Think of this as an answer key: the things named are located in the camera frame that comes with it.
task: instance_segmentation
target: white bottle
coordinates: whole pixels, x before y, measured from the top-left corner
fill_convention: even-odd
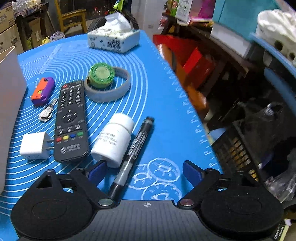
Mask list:
[[[114,114],[98,136],[91,150],[92,157],[97,161],[106,160],[108,167],[119,167],[131,141],[133,127],[129,116]]]

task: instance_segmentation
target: teal box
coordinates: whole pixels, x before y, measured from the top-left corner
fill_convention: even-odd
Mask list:
[[[258,14],[276,8],[273,0],[216,0],[213,21],[249,40],[249,34],[256,31]]]

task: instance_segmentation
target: white cookie drawing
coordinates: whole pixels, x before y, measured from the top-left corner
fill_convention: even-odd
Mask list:
[[[174,200],[177,203],[181,197],[181,191],[174,184],[156,183],[143,191],[141,200]]]
[[[137,165],[135,174],[133,175],[129,188],[135,190],[145,189],[157,182],[157,180],[151,176],[151,174],[147,171],[148,164],[139,164]]]
[[[173,183],[181,175],[179,167],[170,159],[157,157],[147,165],[148,173],[161,182]]]

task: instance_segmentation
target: white bottle cap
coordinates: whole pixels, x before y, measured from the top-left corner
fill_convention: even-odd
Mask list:
[[[116,113],[114,114],[109,123],[114,123],[123,126],[131,135],[133,128],[135,126],[134,121],[129,116],[122,114],[122,113]]]

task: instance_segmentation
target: remote control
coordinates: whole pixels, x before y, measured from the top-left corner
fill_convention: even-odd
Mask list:
[[[54,158],[58,162],[79,161],[89,153],[85,121],[83,81],[64,84],[54,134]]]

